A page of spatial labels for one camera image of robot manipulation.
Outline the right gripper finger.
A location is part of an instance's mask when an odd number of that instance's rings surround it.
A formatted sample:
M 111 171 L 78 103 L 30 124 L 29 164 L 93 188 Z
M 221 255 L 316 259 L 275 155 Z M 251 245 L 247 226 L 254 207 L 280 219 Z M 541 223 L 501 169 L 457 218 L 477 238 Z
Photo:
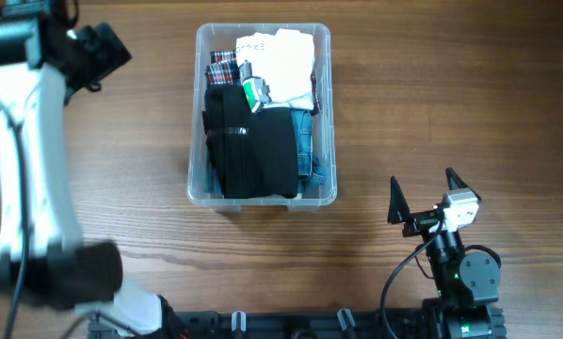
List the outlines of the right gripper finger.
M 394 176 L 391 177 L 390 203 L 387 221 L 390 224 L 405 223 L 410 218 L 409 204 L 403 194 L 400 184 Z
M 445 170 L 445 176 L 447 179 L 448 188 L 450 190 L 469 188 L 469 186 L 457 175 L 457 173 L 451 167 Z

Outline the blue denim jeans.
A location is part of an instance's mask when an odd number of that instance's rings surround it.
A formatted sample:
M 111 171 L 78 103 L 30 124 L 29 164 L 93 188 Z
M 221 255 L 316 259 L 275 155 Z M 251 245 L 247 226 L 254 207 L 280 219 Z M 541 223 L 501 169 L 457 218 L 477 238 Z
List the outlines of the blue denim jeans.
M 294 125 L 298 152 L 297 197 L 300 194 L 307 193 L 315 187 L 323 185 L 325 183 L 325 173 L 319 159 L 314 154 L 314 120 L 311 113 L 304 110 L 289 110 Z

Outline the red navy plaid shirt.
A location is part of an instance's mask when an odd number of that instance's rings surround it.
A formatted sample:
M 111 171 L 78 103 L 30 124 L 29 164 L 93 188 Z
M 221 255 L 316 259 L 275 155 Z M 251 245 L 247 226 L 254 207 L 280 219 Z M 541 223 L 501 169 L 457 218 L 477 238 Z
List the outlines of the red navy plaid shirt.
M 210 53 L 210 62 L 205 69 L 208 86 L 212 85 L 240 85 L 240 71 L 233 50 L 213 51 Z M 295 98 L 288 103 L 281 103 L 294 109 L 310 111 L 312 115 L 319 113 L 320 105 L 316 96 L 315 72 L 311 74 L 312 92 Z

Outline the black garment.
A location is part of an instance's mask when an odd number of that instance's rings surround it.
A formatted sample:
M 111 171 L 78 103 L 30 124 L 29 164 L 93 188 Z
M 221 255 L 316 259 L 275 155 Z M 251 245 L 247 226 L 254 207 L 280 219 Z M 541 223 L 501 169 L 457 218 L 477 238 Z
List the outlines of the black garment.
M 202 111 L 205 144 L 226 199 L 298 193 L 298 152 L 290 110 L 252 112 L 239 86 L 206 89 Z

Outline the white printed shirt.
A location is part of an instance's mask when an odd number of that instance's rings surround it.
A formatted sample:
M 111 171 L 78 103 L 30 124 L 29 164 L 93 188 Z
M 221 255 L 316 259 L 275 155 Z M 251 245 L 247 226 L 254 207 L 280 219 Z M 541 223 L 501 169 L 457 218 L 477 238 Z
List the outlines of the white printed shirt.
M 312 35 L 284 28 L 274 35 L 254 33 L 236 40 L 235 54 L 252 112 L 274 107 L 314 109 Z

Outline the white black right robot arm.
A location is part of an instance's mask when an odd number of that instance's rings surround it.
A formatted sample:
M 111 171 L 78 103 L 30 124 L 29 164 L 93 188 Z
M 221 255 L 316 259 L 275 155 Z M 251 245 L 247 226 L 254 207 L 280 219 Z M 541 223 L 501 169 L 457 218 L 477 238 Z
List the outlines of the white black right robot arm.
M 445 170 L 448 191 L 427 211 L 412 212 L 395 177 L 390 180 L 387 221 L 401 224 L 405 238 L 420 236 L 422 243 L 391 273 L 382 289 L 379 310 L 382 332 L 396 338 L 386 307 L 390 288 L 411 261 L 424 254 L 429 261 L 437 297 L 422 304 L 426 335 L 434 338 L 495 338 L 491 305 L 499 299 L 502 261 L 483 245 L 464 246 L 459 231 L 475 222 L 482 198 L 457 173 Z

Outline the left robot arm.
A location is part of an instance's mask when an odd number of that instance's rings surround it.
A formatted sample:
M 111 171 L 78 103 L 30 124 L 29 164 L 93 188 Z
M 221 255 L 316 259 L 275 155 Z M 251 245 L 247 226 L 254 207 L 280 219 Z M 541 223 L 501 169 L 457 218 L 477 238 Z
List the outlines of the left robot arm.
M 129 282 L 111 241 L 86 244 L 72 206 L 63 113 L 130 60 L 109 24 L 72 30 L 43 14 L 0 19 L 0 294 L 76 311 L 127 338 L 184 330 L 166 300 Z

